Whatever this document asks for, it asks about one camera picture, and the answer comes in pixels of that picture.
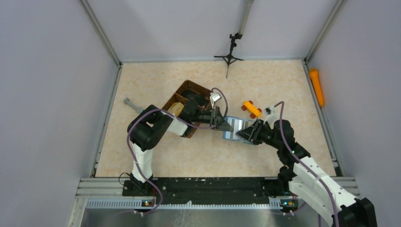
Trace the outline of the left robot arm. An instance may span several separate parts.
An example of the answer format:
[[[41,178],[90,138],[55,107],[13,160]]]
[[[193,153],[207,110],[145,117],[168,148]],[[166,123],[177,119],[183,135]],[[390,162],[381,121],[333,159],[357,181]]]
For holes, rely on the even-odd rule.
[[[171,132],[188,138],[195,129],[234,131],[218,106],[200,108],[194,99],[187,101],[179,114],[150,105],[130,123],[127,129],[127,145],[133,156],[130,180],[139,195],[147,195],[151,191],[152,183],[149,180],[153,176],[153,148],[164,134]]]

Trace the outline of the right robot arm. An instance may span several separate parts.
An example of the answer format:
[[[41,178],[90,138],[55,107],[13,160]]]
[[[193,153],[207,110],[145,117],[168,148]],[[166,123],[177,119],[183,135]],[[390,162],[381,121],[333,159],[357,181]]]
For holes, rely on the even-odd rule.
[[[329,226],[377,226],[373,203],[367,198],[357,198],[325,173],[310,153],[295,141],[289,121],[277,120],[270,127],[258,119],[237,131],[236,135],[255,145],[265,143],[276,148],[284,165],[278,175],[278,191],[299,196]]]

